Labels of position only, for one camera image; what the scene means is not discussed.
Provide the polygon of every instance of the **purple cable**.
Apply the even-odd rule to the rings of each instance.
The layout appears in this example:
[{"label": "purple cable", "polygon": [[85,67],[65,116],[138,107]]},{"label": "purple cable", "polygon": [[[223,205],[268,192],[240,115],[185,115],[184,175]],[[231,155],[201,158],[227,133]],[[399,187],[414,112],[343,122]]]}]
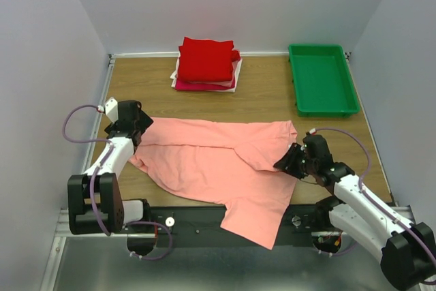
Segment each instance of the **purple cable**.
[{"label": "purple cable", "polygon": [[[70,142],[73,142],[73,143],[90,143],[90,142],[108,143],[110,145],[110,147],[109,147],[108,152],[104,155],[104,157],[102,158],[102,161],[100,162],[100,166],[102,166],[104,164],[104,162],[109,158],[109,156],[112,153],[113,148],[114,148],[113,144],[109,140],[103,139],[103,138],[88,139],[88,140],[75,140],[75,139],[71,139],[69,136],[67,136],[66,129],[67,129],[67,124],[68,124],[69,119],[71,118],[71,116],[73,116],[73,114],[75,112],[77,112],[78,110],[80,110],[82,108],[94,108],[96,111],[99,111],[98,106],[95,106],[95,105],[81,105],[79,107],[76,107],[68,114],[67,118],[64,120],[63,126],[62,126],[62,135],[63,135],[64,139],[66,139]],[[91,198],[91,207],[93,209],[98,226],[102,229],[104,234],[106,234],[107,236],[110,236],[108,229],[105,227],[105,225],[102,221],[102,218],[100,217],[100,214],[99,214],[98,208],[97,208],[97,204],[95,203],[94,185],[95,185],[95,178],[96,178],[99,170],[100,170],[100,167],[97,166],[95,168],[92,176],[91,176],[91,181],[90,181],[90,185],[89,185],[89,196]]]},{"label": "purple cable", "polygon": [[[369,155],[369,152],[368,152],[367,148],[361,143],[361,141],[359,141],[359,139],[357,139],[357,137],[355,137],[353,134],[351,134],[351,133],[349,133],[349,132],[347,132],[347,131],[345,131],[343,129],[336,129],[336,128],[333,128],[333,127],[323,127],[321,129],[316,129],[316,131],[336,131],[336,132],[341,132],[343,134],[348,135],[350,138],[352,138],[354,141],[356,141],[359,144],[360,148],[362,148],[363,151],[365,152],[365,155],[366,155],[367,160],[368,160],[367,169],[359,177],[358,185],[359,185],[360,191],[369,200],[369,202],[371,204],[373,204],[379,211],[381,211],[383,214],[388,216],[394,223],[396,222],[396,224],[398,224],[402,228],[404,228],[404,230],[406,230],[416,240],[416,242],[418,242],[418,244],[423,248],[423,250],[426,252],[427,256],[430,258],[430,260],[433,263],[433,265],[435,265],[435,267],[436,267],[436,258],[432,254],[431,250],[425,245],[425,243],[422,242],[422,240],[419,238],[419,236],[416,235],[416,233],[414,231],[412,231],[410,229],[410,227],[407,226],[406,224],[404,224],[402,221],[397,221],[397,218],[394,215],[391,215],[387,210],[385,210],[385,208],[380,206],[380,204],[378,204],[377,201],[372,199],[372,197],[363,189],[363,178],[368,174],[369,168],[371,167],[371,156]],[[354,244],[353,246],[351,246],[349,249],[347,249],[345,251],[349,252],[349,250],[354,248],[356,246],[356,244]],[[422,282],[422,284],[425,284],[425,285],[428,285],[428,286],[434,286],[434,285],[436,285],[436,281],[431,281],[431,282],[424,281],[424,282]]]},{"label": "purple cable", "polygon": [[158,255],[156,257],[143,257],[141,255],[136,254],[133,251],[130,253],[132,256],[135,256],[141,260],[154,261],[154,260],[161,260],[163,257],[167,256],[171,252],[171,250],[172,250],[172,235],[171,235],[170,230],[165,225],[157,223],[155,221],[133,221],[131,223],[127,223],[126,225],[153,225],[153,226],[157,226],[158,228],[162,228],[168,234],[168,238],[170,239],[169,243],[168,243],[168,247],[166,248],[166,251],[162,255]]},{"label": "purple cable", "polygon": [[[71,116],[73,116],[73,114],[75,112],[77,112],[78,110],[80,110],[82,108],[94,108],[94,109],[96,109],[96,111],[100,112],[98,110],[98,106],[95,106],[95,105],[82,105],[82,106],[79,106],[79,107],[73,109],[67,115],[67,118],[63,122],[63,125],[62,125],[62,136],[67,141],[70,141],[70,142],[73,142],[73,143],[83,144],[83,143],[90,143],[90,142],[105,142],[105,143],[108,143],[110,145],[108,152],[103,156],[103,158],[100,161],[99,165],[97,165],[95,167],[94,172],[93,172],[93,174],[91,176],[90,183],[89,183],[89,197],[91,198],[91,207],[93,209],[93,212],[94,212],[95,218],[97,220],[98,226],[102,229],[102,232],[105,235],[110,236],[110,232],[108,231],[108,229],[104,225],[104,223],[102,221],[102,218],[100,217],[100,214],[99,214],[99,211],[98,211],[98,208],[97,208],[97,204],[95,203],[94,187],[95,187],[95,178],[96,178],[96,176],[97,176],[97,174],[98,174],[98,172],[100,170],[100,167],[104,165],[106,160],[108,160],[110,154],[114,150],[114,145],[108,139],[103,139],[103,138],[88,139],[88,140],[76,140],[76,139],[72,139],[69,136],[67,136],[66,129],[67,129],[67,124],[68,124],[69,119],[71,118]],[[154,226],[158,226],[160,228],[163,228],[165,230],[165,232],[168,233],[168,236],[170,238],[170,243],[169,243],[168,248],[165,251],[165,253],[163,253],[162,255],[157,256],[157,257],[152,257],[152,258],[141,257],[141,259],[143,259],[143,260],[159,260],[159,259],[162,259],[163,257],[165,257],[166,255],[168,255],[171,252],[171,249],[172,249],[172,235],[171,235],[171,232],[167,229],[167,227],[162,225],[162,224],[160,224],[160,223],[155,223],[153,221],[133,221],[131,223],[128,223],[128,225],[140,225],[140,224],[142,224],[142,225],[154,225]]]}]

